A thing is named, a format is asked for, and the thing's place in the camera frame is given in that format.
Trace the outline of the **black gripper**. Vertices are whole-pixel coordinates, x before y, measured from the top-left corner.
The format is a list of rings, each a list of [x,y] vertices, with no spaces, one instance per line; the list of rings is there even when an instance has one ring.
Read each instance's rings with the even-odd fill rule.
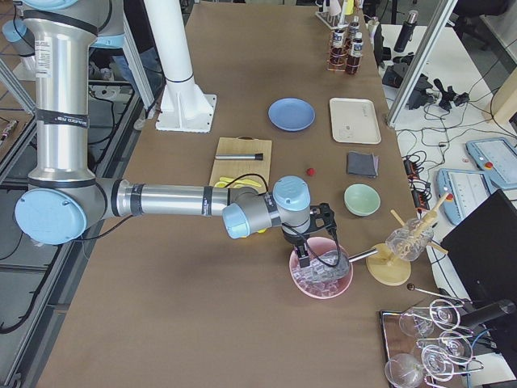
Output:
[[[300,268],[307,268],[310,265],[310,256],[305,244],[306,241],[313,234],[323,229],[335,240],[334,211],[328,203],[309,206],[309,224],[307,226],[295,227],[285,223],[282,224],[285,240],[296,247],[296,255]]]

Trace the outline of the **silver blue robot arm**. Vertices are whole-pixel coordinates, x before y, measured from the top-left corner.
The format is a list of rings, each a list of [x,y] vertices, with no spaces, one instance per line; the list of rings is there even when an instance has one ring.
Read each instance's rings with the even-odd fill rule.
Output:
[[[337,230],[328,204],[312,205],[306,182],[277,181],[271,192],[129,183],[99,179],[87,165],[90,127],[88,59],[92,45],[124,43],[121,1],[26,1],[23,16],[35,37],[37,164],[15,206],[19,228],[39,243],[59,245],[111,217],[182,214],[222,217],[232,238],[280,227],[309,265],[309,236]]]

